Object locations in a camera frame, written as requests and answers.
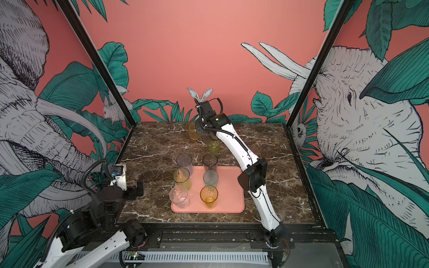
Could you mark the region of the short yellow tumbler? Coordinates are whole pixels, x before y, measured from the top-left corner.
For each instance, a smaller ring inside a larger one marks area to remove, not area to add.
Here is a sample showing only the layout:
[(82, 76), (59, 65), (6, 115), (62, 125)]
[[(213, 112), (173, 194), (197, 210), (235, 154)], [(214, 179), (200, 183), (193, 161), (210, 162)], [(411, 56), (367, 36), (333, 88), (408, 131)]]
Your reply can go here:
[(201, 137), (201, 135), (197, 133), (196, 123), (195, 122), (190, 122), (189, 123), (189, 125), (188, 125), (188, 134), (189, 134), (189, 137), (192, 140), (198, 140)]

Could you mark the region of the short green tumbler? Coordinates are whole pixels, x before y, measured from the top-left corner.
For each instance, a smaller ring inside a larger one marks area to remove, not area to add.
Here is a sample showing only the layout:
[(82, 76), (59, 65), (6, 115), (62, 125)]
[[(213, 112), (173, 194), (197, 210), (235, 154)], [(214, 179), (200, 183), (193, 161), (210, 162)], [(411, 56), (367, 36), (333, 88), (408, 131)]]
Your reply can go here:
[(219, 154), (221, 141), (219, 139), (213, 139), (208, 137), (206, 140), (208, 152), (211, 154)]

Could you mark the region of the tall dark grey tumbler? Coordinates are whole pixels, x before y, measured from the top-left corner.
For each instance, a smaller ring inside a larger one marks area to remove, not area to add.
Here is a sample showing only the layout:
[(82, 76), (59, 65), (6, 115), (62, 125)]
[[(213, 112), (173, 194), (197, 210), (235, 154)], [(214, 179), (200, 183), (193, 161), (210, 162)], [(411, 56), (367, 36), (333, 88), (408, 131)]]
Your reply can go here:
[(202, 163), (206, 172), (209, 170), (213, 170), (216, 172), (218, 157), (215, 154), (208, 153), (203, 157)]

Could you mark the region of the tall blue-grey clear tumbler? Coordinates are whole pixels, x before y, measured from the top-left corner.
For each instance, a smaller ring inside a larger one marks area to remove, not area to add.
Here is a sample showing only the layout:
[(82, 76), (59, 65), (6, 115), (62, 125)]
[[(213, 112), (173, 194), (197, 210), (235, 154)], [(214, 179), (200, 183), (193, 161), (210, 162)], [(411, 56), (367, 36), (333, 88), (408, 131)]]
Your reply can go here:
[(190, 154), (180, 154), (176, 158), (176, 163), (179, 168), (186, 168), (190, 175), (193, 174), (193, 158)]

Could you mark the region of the teal frosted tumbler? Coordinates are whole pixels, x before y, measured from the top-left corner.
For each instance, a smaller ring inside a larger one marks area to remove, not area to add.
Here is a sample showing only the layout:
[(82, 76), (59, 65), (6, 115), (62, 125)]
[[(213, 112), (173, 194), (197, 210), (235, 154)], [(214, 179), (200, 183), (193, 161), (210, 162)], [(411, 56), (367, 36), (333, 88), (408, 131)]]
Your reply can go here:
[(208, 170), (203, 174), (203, 181), (205, 186), (217, 187), (219, 182), (219, 175), (214, 170)]

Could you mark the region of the tall light green tumbler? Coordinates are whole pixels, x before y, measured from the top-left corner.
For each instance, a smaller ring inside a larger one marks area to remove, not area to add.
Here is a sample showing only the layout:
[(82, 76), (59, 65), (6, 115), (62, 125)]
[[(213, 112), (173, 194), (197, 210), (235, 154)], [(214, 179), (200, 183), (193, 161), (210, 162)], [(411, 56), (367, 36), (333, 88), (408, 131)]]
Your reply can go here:
[(187, 190), (190, 190), (192, 186), (190, 177), (191, 177), (190, 172), (185, 167), (184, 168), (180, 167), (176, 169), (173, 173), (173, 180), (175, 184), (178, 186), (183, 186)]

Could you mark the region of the tall yellow tumbler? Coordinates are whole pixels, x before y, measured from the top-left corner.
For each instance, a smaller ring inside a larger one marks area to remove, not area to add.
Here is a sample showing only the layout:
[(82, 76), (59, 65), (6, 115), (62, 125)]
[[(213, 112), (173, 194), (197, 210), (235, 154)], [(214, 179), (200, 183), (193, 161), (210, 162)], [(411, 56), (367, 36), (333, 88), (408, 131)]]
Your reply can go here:
[(216, 201), (219, 197), (219, 192), (217, 188), (213, 185), (204, 186), (200, 191), (200, 199), (204, 203), (204, 205), (212, 209), (216, 205)]

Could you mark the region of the pink plastic tray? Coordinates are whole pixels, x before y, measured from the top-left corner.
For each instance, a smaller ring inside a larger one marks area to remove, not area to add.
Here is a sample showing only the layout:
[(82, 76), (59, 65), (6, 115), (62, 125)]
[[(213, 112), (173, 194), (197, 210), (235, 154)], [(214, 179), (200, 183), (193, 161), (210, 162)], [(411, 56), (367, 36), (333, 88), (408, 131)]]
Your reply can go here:
[(204, 187), (203, 166), (194, 166), (190, 177), (191, 189), (188, 192), (188, 204), (184, 208), (172, 203), (171, 209), (175, 213), (241, 213), (245, 208), (244, 192), (238, 182), (238, 176), (242, 171), (236, 166), (219, 166), (217, 168), (219, 181), (217, 190), (219, 196), (212, 208), (207, 207), (200, 197), (200, 191)]

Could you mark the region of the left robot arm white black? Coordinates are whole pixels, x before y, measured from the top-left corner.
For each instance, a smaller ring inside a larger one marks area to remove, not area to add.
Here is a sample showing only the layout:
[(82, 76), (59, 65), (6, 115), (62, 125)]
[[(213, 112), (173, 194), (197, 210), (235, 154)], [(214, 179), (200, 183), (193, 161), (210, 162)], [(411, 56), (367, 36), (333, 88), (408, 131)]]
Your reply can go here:
[(71, 262), (103, 231), (115, 226), (125, 204), (124, 191), (117, 185), (107, 186), (91, 197), (87, 205), (73, 211), (56, 226), (36, 268), (97, 268), (114, 254), (148, 242), (147, 232), (141, 223), (129, 220), (85, 257)]

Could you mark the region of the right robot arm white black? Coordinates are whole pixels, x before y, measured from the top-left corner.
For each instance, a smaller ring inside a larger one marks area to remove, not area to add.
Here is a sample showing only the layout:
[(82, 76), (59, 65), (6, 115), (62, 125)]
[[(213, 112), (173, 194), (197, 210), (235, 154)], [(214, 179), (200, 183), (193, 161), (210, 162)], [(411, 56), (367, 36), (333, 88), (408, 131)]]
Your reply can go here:
[(245, 192), (252, 197), (261, 224), (265, 230), (264, 239), (271, 248), (276, 248), (288, 240), (288, 230), (277, 216), (268, 195), (266, 175), (268, 162), (259, 158), (243, 142), (229, 118), (223, 113), (216, 113), (209, 101), (199, 102), (194, 99), (198, 112), (195, 120), (198, 134), (214, 134), (231, 151), (238, 161), (242, 173), (238, 182)]

